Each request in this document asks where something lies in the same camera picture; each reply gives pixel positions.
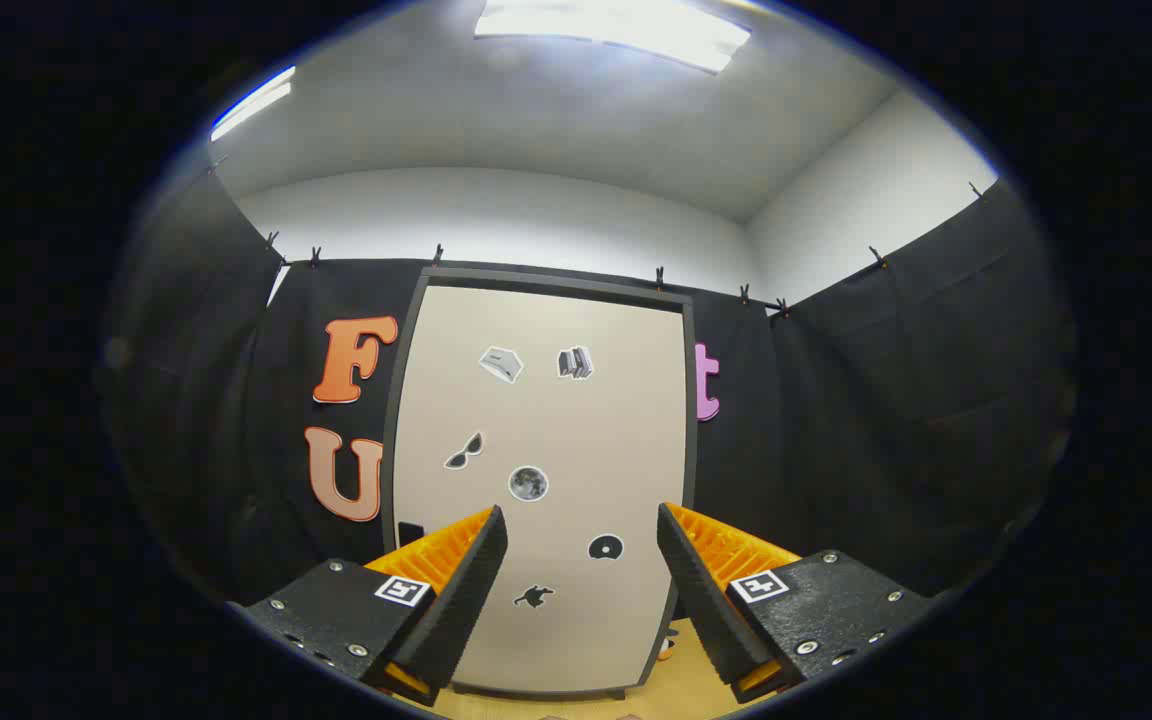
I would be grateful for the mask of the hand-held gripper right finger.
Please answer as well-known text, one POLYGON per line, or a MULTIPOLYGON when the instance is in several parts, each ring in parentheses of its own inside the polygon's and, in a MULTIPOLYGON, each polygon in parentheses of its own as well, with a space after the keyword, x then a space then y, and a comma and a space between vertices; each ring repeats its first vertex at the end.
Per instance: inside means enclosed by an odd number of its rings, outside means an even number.
POLYGON ((846 552, 801 556, 677 503, 658 507, 657 544, 710 665, 741 703, 823 684, 934 606, 846 552))

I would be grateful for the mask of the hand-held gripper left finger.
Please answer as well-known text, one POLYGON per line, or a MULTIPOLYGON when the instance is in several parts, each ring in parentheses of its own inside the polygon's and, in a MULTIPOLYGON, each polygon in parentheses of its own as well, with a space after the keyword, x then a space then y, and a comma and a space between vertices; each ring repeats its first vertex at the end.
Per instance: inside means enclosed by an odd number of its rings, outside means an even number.
POLYGON ((431 707, 465 655, 507 550, 493 505, 366 564, 328 559, 229 612, 349 685, 431 707))

